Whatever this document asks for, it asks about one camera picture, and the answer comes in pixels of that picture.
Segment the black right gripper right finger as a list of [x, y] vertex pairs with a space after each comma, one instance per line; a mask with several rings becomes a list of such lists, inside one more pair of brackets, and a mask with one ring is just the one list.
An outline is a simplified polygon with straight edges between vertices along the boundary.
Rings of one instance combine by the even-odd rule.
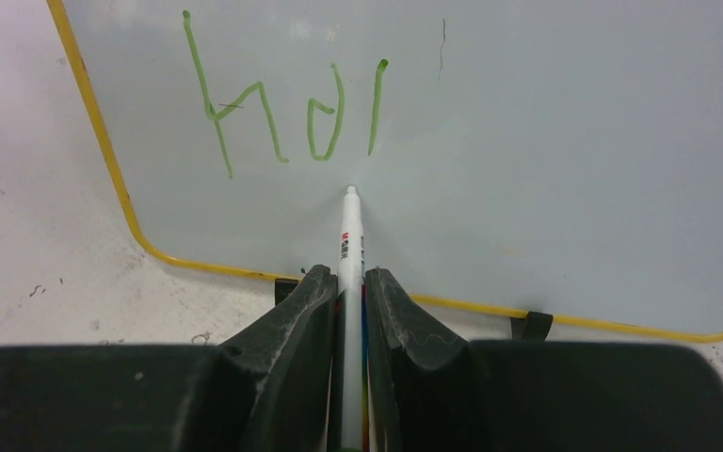
[[664, 344], [467, 341], [366, 273], [380, 451], [723, 451], [723, 382]]

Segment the white marker pen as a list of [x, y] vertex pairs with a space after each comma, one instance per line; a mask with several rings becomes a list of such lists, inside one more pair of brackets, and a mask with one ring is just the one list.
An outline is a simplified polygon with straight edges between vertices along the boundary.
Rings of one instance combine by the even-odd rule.
[[363, 348], [364, 251], [361, 199], [349, 186], [343, 199], [338, 283], [342, 296], [343, 384], [340, 442], [343, 450], [363, 451], [366, 430]]

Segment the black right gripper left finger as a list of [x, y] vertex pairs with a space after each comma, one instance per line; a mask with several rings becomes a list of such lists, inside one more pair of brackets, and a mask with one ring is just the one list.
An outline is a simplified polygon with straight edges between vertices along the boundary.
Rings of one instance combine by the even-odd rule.
[[337, 279], [312, 267], [219, 345], [0, 347], [0, 451], [314, 451]]

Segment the yellow framed whiteboard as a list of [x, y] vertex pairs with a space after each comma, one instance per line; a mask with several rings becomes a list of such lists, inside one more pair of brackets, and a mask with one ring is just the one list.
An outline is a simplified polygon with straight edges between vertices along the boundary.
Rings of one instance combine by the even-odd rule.
[[272, 279], [723, 340], [723, 1], [52, 1], [130, 230]]

